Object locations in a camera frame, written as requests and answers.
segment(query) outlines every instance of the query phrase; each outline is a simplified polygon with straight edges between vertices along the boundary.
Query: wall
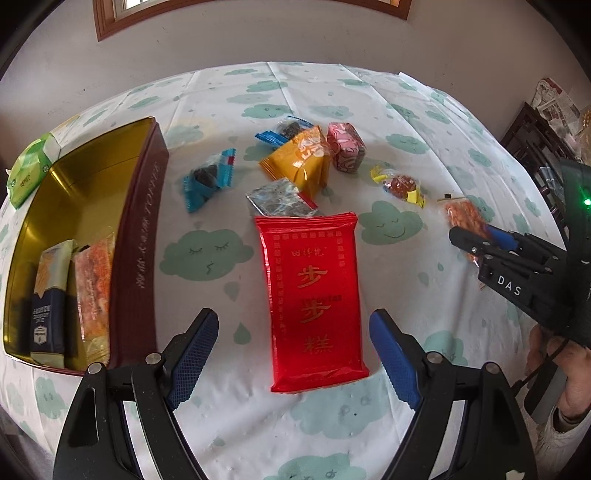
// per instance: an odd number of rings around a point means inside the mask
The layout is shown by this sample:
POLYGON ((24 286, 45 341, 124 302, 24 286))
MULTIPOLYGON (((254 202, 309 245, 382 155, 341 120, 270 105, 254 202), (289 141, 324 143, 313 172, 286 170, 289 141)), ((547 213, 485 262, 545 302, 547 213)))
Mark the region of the wall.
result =
POLYGON ((328 0, 224 0, 100 43, 91 0, 65 0, 0 80, 0 158, 12 164, 34 138, 141 83, 259 60, 404 71, 458 98, 497 137, 544 76, 591 103, 574 56, 525 0, 414 0, 407 22, 328 0))

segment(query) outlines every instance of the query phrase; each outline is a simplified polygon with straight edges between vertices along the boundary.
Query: red snack package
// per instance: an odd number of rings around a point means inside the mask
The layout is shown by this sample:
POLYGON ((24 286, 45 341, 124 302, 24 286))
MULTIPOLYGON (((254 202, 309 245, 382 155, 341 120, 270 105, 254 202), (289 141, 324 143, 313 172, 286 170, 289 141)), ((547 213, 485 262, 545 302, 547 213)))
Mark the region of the red snack package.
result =
POLYGON ((256 217, 271 311, 275 383, 296 393, 365 378, 357 216, 256 217))

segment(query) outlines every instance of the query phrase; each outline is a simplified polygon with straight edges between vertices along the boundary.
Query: dark blue package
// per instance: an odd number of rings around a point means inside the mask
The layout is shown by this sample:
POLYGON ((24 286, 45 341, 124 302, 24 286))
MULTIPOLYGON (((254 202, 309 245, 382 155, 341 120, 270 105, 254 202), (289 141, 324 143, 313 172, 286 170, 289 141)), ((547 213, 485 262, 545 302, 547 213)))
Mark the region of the dark blue package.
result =
POLYGON ((31 314, 31 358, 41 365, 64 368, 64 305, 74 240, 41 254, 31 314))

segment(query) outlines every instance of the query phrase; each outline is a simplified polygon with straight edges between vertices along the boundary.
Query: yellow wrapper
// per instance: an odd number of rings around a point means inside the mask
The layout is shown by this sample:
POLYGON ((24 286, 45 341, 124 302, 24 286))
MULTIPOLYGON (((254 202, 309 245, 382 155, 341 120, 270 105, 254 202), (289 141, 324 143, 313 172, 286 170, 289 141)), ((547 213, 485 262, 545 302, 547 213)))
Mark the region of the yellow wrapper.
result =
POLYGON ((313 199, 328 184, 330 161, 328 143, 316 125, 295 136, 259 165, 273 180, 287 178, 313 199))

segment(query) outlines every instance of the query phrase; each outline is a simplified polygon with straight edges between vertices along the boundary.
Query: blue candy wrapper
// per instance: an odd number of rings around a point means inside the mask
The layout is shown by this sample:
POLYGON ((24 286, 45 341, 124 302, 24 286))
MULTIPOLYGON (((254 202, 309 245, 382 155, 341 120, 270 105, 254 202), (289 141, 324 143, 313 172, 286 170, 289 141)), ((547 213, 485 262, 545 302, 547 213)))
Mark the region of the blue candy wrapper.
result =
POLYGON ((229 148, 212 155, 183 178, 183 194, 189 213, 199 210, 218 190, 232 186, 235 158, 236 149, 229 148))
POLYGON ((275 131, 267 130, 266 132, 256 134, 255 137, 273 148, 279 148, 296 135, 312 127, 314 125, 310 122, 297 118, 296 116, 288 115, 287 119, 277 125, 275 131))

